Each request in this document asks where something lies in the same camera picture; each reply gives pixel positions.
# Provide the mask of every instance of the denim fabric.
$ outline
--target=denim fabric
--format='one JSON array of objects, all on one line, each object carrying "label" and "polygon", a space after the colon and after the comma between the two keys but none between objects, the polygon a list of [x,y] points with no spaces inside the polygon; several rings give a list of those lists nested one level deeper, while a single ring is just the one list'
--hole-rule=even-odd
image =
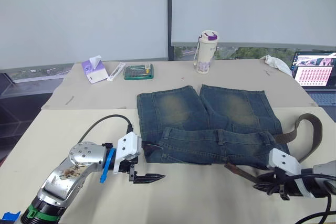
[{"label": "denim fabric", "polygon": [[263,91],[202,85],[139,94],[138,114],[148,163],[249,165],[267,169],[269,151],[289,153]]},{"label": "denim fabric", "polygon": [[273,135],[282,134],[281,123],[274,115],[264,91],[202,85],[199,94],[209,113],[211,129],[237,133],[261,130]]}]

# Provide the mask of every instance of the white cloth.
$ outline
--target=white cloth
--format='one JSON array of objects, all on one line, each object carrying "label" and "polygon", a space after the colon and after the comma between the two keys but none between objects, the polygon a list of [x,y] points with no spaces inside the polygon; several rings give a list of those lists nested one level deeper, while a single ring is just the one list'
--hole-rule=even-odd
[{"label": "white cloth", "polygon": [[286,63],[276,57],[272,57],[271,55],[266,55],[260,58],[261,60],[265,60],[266,64],[269,64],[273,68],[277,68],[280,71],[292,76],[292,71],[290,71],[289,67]]}]

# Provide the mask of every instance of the laptop screen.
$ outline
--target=laptop screen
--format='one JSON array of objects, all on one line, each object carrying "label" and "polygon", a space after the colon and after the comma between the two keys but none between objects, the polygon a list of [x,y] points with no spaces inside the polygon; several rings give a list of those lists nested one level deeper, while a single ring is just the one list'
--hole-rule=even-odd
[{"label": "laptop screen", "polygon": [[296,52],[291,65],[295,80],[305,88],[336,88],[336,52]]}]

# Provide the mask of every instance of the purple tissue box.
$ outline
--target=purple tissue box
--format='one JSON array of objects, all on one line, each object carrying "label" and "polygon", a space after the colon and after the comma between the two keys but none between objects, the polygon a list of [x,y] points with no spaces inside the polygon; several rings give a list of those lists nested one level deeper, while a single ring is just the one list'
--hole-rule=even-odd
[{"label": "purple tissue box", "polygon": [[109,76],[106,72],[103,62],[101,61],[99,61],[96,69],[93,69],[93,66],[89,60],[82,62],[82,67],[90,83],[96,83],[98,81],[105,80]]}]

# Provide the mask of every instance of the wire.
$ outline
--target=wire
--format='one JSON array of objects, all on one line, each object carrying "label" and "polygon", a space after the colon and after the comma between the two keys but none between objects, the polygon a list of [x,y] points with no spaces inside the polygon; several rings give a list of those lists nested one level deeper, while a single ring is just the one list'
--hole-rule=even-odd
[{"label": "wire", "polygon": [[326,208],[326,210],[324,211],[324,215],[323,215],[322,219],[320,220],[319,224],[323,224],[323,223],[325,222],[326,218],[328,217],[327,212],[329,212],[329,211],[330,211],[330,208],[331,208],[331,195],[328,194],[328,195],[327,195],[327,198],[328,198],[328,201],[327,201],[327,208]]},{"label": "wire", "polygon": [[299,178],[325,178],[325,179],[330,179],[330,180],[335,180],[336,181],[336,177],[330,176],[330,175],[325,175],[325,174],[314,174],[314,173],[312,173],[312,174],[294,175],[294,176],[287,177],[287,178],[285,178],[285,179],[283,179],[279,182],[276,182],[274,184],[274,186],[272,186],[271,188],[269,188],[267,190],[267,195],[273,194],[277,190],[278,186],[283,185],[287,182],[293,181],[295,179],[299,179]]},{"label": "wire", "polygon": [[88,130],[84,133],[84,135],[80,138],[80,140],[78,141],[78,144],[81,143],[83,141],[83,139],[87,136],[87,134],[89,134],[89,132],[98,124],[100,123],[101,121],[104,121],[105,119],[107,118],[123,118],[127,121],[128,123],[128,126],[127,126],[127,133],[133,131],[133,127],[132,127],[132,124],[131,124],[131,121],[126,117],[126,116],[123,116],[123,115],[118,115],[118,114],[113,114],[113,115],[107,115],[101,119],[99,119],[97,122],[95,122],[91,127],[88,128]]},{"label": "wire", "polygon": [[324,215],[336,215],[336,211],[330,211],[330,212],[317,212],[316,214],[313,215],[309,215],[307,217],[304,217],[303,219],[299,220],[298,222],[296,222],[295,224],[302,224],[307,220],[316,218],[316,217],[320,217],[320,216],[324,216]]}]

